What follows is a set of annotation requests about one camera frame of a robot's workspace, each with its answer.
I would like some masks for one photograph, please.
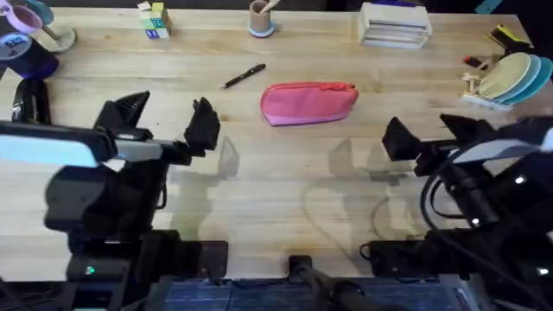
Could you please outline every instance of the wooden tabletop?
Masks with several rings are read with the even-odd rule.
[[[174,36],[151,41],[137,10],[54,12],[79,36],[48,80],[56,124],[90,127],[107,99],[150,90],[139,126],[173,139],[188,125],[195,98],[213,103],[222,124],[217,150],[191,167],[171,168],[168,207],[155,226],[175,228],[184,239],[228,241],[229,277],[284,276],[291,254],[311,255],[331,276],[369,276],[360,244],[423,234],[417,198],[424,179],[409,163],[390,162],[380,144],[392,117],[430,139],[449,136],[441,113],[497,125],[552,112],[552,86],[508,113],[458,99],[469,70],[462,59],[502,52],[486,38],[495,25],[525,37],[515,16],[431,15],[427,45],[403,50],[361,47],[355,13],[277,11],[278,31],[260,40],[248,34],[245,11],[170,10]],[[219,89],[262,62],[263,72]],[[4,119],[19,80],[9,70],[0,82]],[[304,80],[354,83],[360,95],[351,115],[270,127],[259,110],[263,91]],[[42,224],[44,189],[56,169],[0,161],[0,275],[8,280],[64,278],[65,235]],[[440,208],[454,208],[440,196]]]

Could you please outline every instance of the toy block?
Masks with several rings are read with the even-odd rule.
[[[155,29],[146,29],[146,35],[150,39],[159,39],[159,34],[157,34],[157,31]]]
[[[155,29],[156,28],[156,26],[154,25],[154,23],[150,19],[142,20],[142,25],[144,26],[144,29]]]
[[[165,10],[165,3],[152,3],[152,11],[163,12]]]
[[[169,31],[167,29],[156,29],[157,35],[162,39],[169,38]]]
[[[151,21],[154,24],[154,28],[156,28],[156,29],[165,28],[165,23],[163,22],[163,19],[161,19],[161,18],[152,18]]]
[[[150,39],[169,38],[173,23],[169,18],[165,3],[154,2],[151,8],[148,8],[148,5],[147,2],[138,4],[138,8],[141,10],[140,19],[146,30],[146,35]]]

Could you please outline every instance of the plate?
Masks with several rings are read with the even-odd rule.
[[[497,98],[494,98],[493,100],[504,102],[509,98],[513,98],[524,91],[526,87],[528,87],[534,81],[534,79],[537,77],[537,74],[539,73],[539,68],[542,66],[542,61],[536,55],[530,55],[530,57],[530,68],[528,68],[528,72],[524,75],[520,82],[518,82],[515,87],[513,87],[509,92]]]
[[[507,99],[505,104],[516,104],[536,95],[539,90],[545,86],[547,81],[550,80],[551,74],[553,73],[553,62],[544,57],[540,57],[539,59],[542,61],[542,66],[539,68],[539,73],[537,73],[537,77],[534,81],[517,96]]]
[[[500,60],[480,82],[480,96],[492,99],[509,92],[526,75],[530,64],[531,57],[526,53],[511,54]]]

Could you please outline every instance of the beige plate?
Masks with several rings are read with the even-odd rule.
[[[531,57],[515,53],[500,60],[495,68],[482,79],[478,90],[483,98],[497,98],[509,92],[526,75]]]

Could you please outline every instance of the red object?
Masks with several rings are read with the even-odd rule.
[[[270,125],[314,124],[347,117],[359,92],[344,82],[294,82],[270,86],[261,112]]]

